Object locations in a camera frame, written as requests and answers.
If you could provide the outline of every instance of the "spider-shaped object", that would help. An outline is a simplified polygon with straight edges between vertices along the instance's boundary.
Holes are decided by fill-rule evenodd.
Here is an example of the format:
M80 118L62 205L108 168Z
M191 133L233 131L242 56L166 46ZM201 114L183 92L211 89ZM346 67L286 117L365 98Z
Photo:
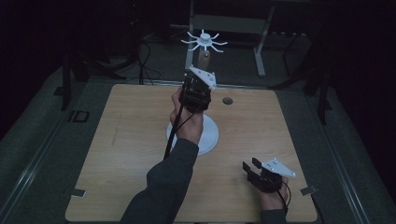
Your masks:
M219 43L219 42L212 41L213 39L216 39L216 37L218 37L219 34L216 34L215 36L211 37L210 34L205 33L204 30L202 30L200 37L193 36L190 34L190 32L187 32L187 34L189 34L189 36L191 38L194 38L196 40L192 40L192 41L181 40L181 42L183 42L185 44L197 43L197 46L195 46L193 49L189 49L189 51L196 50L196 49L198 49L198 47L204 47L205 50L207 50L207 47L211 47L213 50L215 50L217 52L223 52L223 50L216 49L213 45L214 44L216 44L216 45L226 45L227 44L227 42Z

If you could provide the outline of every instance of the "wire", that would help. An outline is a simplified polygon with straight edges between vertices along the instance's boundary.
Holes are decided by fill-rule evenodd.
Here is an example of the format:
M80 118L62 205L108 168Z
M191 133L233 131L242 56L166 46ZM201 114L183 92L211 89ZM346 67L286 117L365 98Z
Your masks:
M289 191L289 201L288 201L288 204L287 204L287 206L289 206L290 201L291 201L291 190L290 190L288 184L286 184L284 181L282 181L282 183L286 186L286 188L288 188L288 191Z
M175 118L175 122L174 122L174 124L173 124L173 126L172 126L172 131L171 131L171 133L169 134L169 139L168 139L168 143L167 143L167 145L166 145L165 154L163 155L163 159L164 159L164 160L169 156L169 154L170 154L170 152L171 152L171 147L172 147L172 144L173 144L173 140L174 140L174 138L175 138L175 134L176 134L176 132L177 132L177 125L178 125L178 123L180 122L181 112L183 111L183 108L184 108L184 105L181 103L181 104L180 104L180 108L179 108L179 110L178 110L178 114L177 114L177 116L176 116L176 118Z
M286 205L285 198L283 198L282 194L280 193L279 189L276 190L277 195L279 195L280 200L283 203L283 209L285 210L285 214L288 213L288 206Z
M312 202L314 202L314 206L315 206L315 207L317 208L317 210L318 210L318 213L319 213L319 216L320 216L320 220L321 220L321 222L324 224L325 222L324 222L323 215L322 215L322 213L321 213L321 211L320 211L320 208L319 208L319 206L318 206L318 204L317 204L317 201L315 200L314 196L312 196L312 194L311 194L311 198L312 198Z
M149 82L151 83L151 85L154 85L153 80L159 80L159 79L161 78L161 76L162 76L162 73L161 73L161 72L159 72L159 71L157 71L157 70L154 70L154 69L151 69L151 68L148 68L147 66L143 65L143 63L142 63L141 61L138 61L138 65L139 65L139 67L140 67L139 76L138 76L138 77L131 77L131 78L128 78L127 80L124 80L123 82L121 82L121 84L125 84L125 83L128 83L128 82L130 82L130 81L132 81L132 80L136 80L136 79L139 79L139 84L141 84L141 83L142 83L142 82L141 82L141 79L143 79L143 73L146 75L146 77L147 77L147 79L149 80ZM133 68L134 66L135 66L135 64L132 64L129 68L126 68L126 69L124 69L124 70L118 72L118 74L124 73L124 72L126 72L127 70ZM156 76L156 77L151 77L151 76L149 75L149 71L154 72L154 73L157 74L158 76Z
M181 126L183 126L183 124L185 124L190 118L192 118L192 116L194 116L195 112L192 113L186 120L184 120L183 123L180 124L180 126L178 126L178 128L176 129L176 132L181 128Z
M139 71L139 84L140 84L140 85L144 85L144 79L143 79L143 77L144 77L144 75L146 75L146 77L148 78L148 80L151 82L151 85L154 85L154 83L152 82L152 79L153 79L153 78L151 78L151 77L149 76L149 72L148 72L148 71L152 71L152 72L158 74L158 77L156 77L155 79L160 79L162 74L161 74L161 72L159 72L159 71L157 71L157 70L150 69L150 68L146 67L146 63L147 63L147 61L148 61L148 59L149 59L149 55L151 54L151 47L150 47L147 43L145 43L145 42L142 42L142 45L144 45L144 46L146 46L146 47L148 48L148 55L146 56L146 59L145 59L143 62L141 61L140 57L138 58L138 62L139 62L139 66L140 66L140 71Z

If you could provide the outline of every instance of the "white stand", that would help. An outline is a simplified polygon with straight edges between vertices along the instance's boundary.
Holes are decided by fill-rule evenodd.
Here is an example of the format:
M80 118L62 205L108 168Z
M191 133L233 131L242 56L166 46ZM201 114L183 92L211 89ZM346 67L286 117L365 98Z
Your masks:
M168 128L166 129L166 137L169 139L169 134L172 131L172 124L169 123ZM177 141L177 137L175 136L174 141L172 143L172 147L175 146ZM204 155L207 152L211 151L219 141L219 128L216 125L215 121L211 119L209 116L204 115L204 131L202 132L201 139L198 143L199 151L198 155Z
M266 19L236 18L224 16L212 16L194 13L194 0L191 0L190 8L190 33L197 29L243 33L260 35L259 44L253 48L254 59L256 61L259 77L265 76L264 65L262 62L262 47L274 16L275 6L271 5ZM193 61L192 43L189 44L186 57L185 69L188 70Z

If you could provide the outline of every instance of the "white round base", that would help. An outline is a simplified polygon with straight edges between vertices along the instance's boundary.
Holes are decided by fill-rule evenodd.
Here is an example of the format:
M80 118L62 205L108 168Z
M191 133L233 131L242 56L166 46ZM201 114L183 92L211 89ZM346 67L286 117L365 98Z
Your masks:
M168 128L166 129L166 137L169 139L169 135L172 131L172 124L169 122ZM215 121L204 115L204 131L202 132L201 139L198 143L199 151L198 155L204 155L210 150L212 150L219 140L219 128ZM177 137L174 137L172 147L175 146Z

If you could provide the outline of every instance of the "dark background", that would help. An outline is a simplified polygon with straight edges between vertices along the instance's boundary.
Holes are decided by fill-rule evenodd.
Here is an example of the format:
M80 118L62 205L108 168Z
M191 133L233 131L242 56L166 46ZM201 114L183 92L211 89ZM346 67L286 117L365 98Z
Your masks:
M188 22L189 1L132 2L138 10L127 10L127 1L0 3L0 137L61 66L68 45L105 62L109 55L138 50L123 42L126 35L142 35L130 30L129 23L136 18L163 38L171 32L170 23ZM235 7L230 4L222 10ZM271 29L312 34L313 46L303 66L331 70L331 85L395 200L396 181L389 171L395 168L396 149L396 4L346 1L332 10L326 7L320 15L311 9L307 13L307 8L279 6ZM292 15L305 17L291 20ZM317 18L319 23L312 23Z

